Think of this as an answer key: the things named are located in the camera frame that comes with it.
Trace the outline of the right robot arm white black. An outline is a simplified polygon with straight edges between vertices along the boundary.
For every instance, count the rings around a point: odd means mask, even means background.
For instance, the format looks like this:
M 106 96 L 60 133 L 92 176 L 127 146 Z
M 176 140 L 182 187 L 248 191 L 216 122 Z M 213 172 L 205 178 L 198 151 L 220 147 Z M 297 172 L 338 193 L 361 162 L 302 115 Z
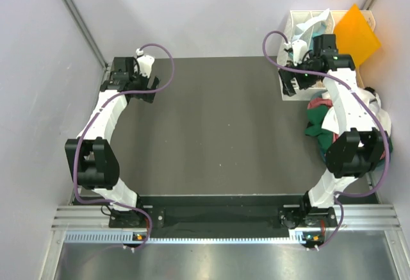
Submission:
M 336 36 L 314 37 L 307 54 L 307 58 L 279 67 L 283 91 L 288 96 L 296 94 L 292 79 L 304 88 L 321 80 L 332 102 L 339 135 L 324 153 L 326 170 L 319 182 L 304 194 L 298 210 L 281 215 L 283 225 L 290 229 L 313 226 L 329 216 L 346 187 L 390 157 L 388 134 L 360 98 L 354 61 L 351 55 L 339 53 Z

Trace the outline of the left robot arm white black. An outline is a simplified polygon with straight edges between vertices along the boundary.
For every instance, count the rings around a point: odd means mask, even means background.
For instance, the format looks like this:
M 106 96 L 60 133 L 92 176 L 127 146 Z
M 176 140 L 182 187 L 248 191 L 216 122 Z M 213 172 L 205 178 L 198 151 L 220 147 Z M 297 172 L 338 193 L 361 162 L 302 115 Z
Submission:
M 115 57 L 110 75 L 100 87 L 97 105 L 89 122 L 77 138 L 65 143 L 65 154 L 72 180 L 105 200 L 105 206 L 117 225 L 149 226 L 138 194 L 120 178 L 120 165 L 110 146 L 121 113 L 136 90 L 135 98 L 147 103 L 154 100 L 160 81 L 151 77 L 152 56 L 138 52 L 135 57 Z

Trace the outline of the white printed t shirt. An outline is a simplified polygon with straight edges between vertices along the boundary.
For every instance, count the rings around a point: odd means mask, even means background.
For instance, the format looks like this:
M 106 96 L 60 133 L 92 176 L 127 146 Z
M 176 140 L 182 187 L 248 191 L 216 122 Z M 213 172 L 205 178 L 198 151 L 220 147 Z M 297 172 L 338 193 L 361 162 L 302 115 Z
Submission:
M 381 108 L 381 99 L 378 93 L 370 87 L 365 89 L 360 88 L 357 93 L 361 100 L 369 107 L 372 113 L 377 117 L 383 129 L 388 136 L 391 135 L 391 119 L 387 111 Z M 335 135 L 339 134 L 339 126 L 336 117 L 336 112 L 333 106 L 330 107 L 324 120 L 322 122 L 322 129 L 333 132 Z

